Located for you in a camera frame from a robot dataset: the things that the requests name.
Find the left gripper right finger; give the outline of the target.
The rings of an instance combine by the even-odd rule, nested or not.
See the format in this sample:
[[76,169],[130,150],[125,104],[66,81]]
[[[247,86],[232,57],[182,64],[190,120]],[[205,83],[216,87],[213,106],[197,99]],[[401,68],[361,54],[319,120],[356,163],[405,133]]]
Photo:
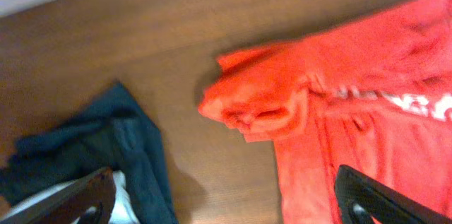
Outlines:
[[339,167],[334,192],[346,224],[451,224],[450,218],[348,165]]

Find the orange FRAM t-shirt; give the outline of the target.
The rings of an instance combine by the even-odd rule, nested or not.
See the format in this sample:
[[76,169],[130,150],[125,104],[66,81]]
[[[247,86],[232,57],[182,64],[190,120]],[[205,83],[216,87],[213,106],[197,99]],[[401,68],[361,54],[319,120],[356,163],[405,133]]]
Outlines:
[[218,59],[199,112],[272,141],[285,223],[339,223],[349,165],[451,215],[451,0],[414,0]]

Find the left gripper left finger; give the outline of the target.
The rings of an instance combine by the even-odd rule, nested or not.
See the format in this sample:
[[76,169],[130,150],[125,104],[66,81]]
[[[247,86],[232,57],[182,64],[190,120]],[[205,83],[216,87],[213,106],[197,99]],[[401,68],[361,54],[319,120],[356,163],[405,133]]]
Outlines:
[[101,168],[1,221],[1,224],[108,223],[116,198],[112,170]]

